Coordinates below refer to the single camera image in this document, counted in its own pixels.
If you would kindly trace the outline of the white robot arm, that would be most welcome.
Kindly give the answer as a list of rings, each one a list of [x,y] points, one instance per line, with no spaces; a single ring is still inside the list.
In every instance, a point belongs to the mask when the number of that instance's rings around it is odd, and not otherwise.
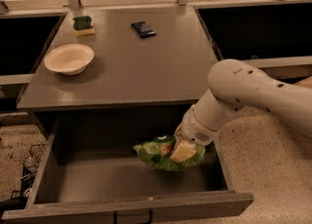
[[[293,128],[312,135],[312,90],[279,82],[237,59],[216,63],[208,74],[208,90],[184,114],[175,130],[171,160],[182,163],[196,147],[218,140],[219,128],[248,107],[265,110]]]

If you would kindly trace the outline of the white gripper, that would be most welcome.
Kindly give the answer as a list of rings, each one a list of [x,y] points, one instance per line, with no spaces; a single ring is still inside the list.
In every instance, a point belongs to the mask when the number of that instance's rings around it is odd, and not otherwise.
[[[207,146],[218,140],[218,131],[205,128],[196,119],[194,105],[184,114],[174,135],[182,136],[184,139],[175,146],[173,154],[170,156],[170,159],[176,163],[182,163],[192,158],[196,154],[196,144]]]

